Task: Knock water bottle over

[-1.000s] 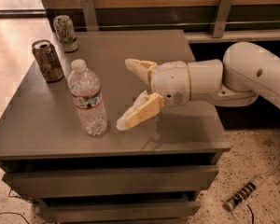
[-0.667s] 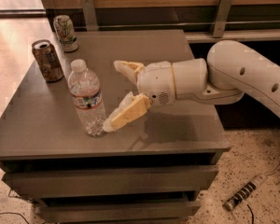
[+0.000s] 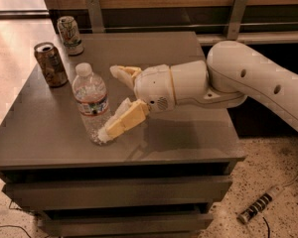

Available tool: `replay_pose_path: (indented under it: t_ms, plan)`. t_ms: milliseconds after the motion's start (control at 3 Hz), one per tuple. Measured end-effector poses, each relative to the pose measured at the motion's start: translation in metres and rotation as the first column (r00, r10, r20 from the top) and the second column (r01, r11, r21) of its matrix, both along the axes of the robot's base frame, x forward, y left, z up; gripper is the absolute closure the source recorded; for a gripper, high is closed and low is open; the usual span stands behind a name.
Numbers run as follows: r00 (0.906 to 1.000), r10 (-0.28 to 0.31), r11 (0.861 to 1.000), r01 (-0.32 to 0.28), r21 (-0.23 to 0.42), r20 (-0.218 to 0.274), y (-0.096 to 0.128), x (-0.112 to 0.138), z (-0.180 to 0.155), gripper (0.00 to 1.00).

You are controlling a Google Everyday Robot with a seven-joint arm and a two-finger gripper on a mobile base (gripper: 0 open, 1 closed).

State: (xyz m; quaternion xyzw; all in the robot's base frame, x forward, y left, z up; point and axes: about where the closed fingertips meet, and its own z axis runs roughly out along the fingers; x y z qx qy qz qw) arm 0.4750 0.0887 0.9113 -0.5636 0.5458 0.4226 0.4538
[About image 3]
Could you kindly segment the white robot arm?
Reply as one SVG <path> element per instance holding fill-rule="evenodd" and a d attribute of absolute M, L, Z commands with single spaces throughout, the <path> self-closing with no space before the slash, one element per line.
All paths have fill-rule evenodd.
<path fill-rule="evenodd" d="M 133 90 L 98 131 L 102 143 L 111 141 L 146 120 L 153 112 L 177 105 L 230 108 L 250 97 L 298 132 L 298 74 L 236 41 L 212 46 L 206 60 L 146 69 L 114 65 L 113 77 Z"/>

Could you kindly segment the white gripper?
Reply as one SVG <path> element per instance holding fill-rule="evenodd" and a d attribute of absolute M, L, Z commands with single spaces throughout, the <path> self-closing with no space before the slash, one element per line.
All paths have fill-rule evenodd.
<path fill-rule="evenodd" d="M 126 98 L 122 101 L 114 115 L 98 130 L 97 138 L 101 143 L 112 141 L 142 123 L 150 110 L 163 112 L 175 108 L 172 74 L 167 65 L 156 65 L 143 71 L 136 66 L 113 65 L 110 72 L 128 88 L 134 88 L 138 100 Z"/>

